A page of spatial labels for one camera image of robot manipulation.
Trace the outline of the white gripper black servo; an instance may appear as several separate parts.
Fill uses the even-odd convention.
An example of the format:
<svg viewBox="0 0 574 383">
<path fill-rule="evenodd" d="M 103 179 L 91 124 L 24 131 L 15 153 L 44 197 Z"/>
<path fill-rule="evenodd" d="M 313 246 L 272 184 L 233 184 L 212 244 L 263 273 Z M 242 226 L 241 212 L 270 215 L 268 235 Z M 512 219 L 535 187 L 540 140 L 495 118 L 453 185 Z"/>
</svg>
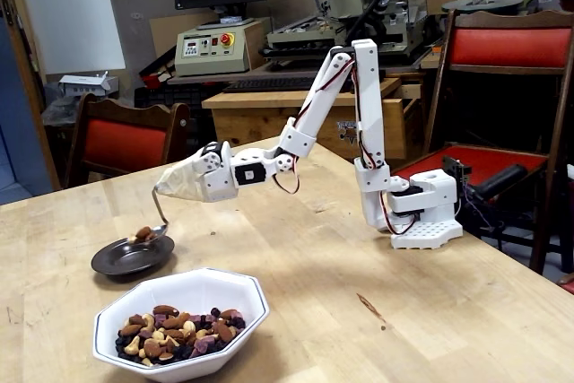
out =
<svg viewBox="0 0 574 383">
<path fill-rule="evenodd" d="M 202 200 L 206 203 L 233 199 L 238 195 L 228 172 L 232 151 L 227 141 L 210 142 L 192 156 L 193 173 L 199 179 Z"/>
</svg>

